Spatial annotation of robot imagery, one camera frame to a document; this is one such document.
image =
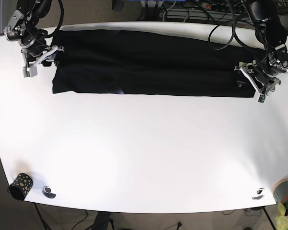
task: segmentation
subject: floor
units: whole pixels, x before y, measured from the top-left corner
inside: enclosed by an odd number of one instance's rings
[[[12,15],[16,0],[10,0],[9,14]],[[110,21],[134,21],[141,14],[139,2],[127,1],[121,13],[111,11],[111,0],[63,0],[65,6],[64,23],[94,23]],[[56,1],[50,13],[41,20],[39,26],[50,27],[57,24],[59,8]],[[43,230],[32,203],[17,202],[6,192],[8,183],[0,162],[0,230]],[[84,210],[39,205],[41,215],[52,230],[71,230],[85,217]],[[277,215],[276,206],[266,207],[271,219]],[[88,211],[88,218],[77,225],[74,230],[84,230],[95,219],[96,212]],[[188,214],[132,214],[113,213],[117,230],[176,230],[178,222],[181,230],[243,230],[250,227],[254,230],[272,229],[263,211],[224,211]]]

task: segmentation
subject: black pants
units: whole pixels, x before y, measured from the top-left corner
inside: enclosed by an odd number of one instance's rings
[[[53,93],[253,97],[239,71],[253,56],[242,47],[213,50],[208,42],[135,31],[60,31]]]

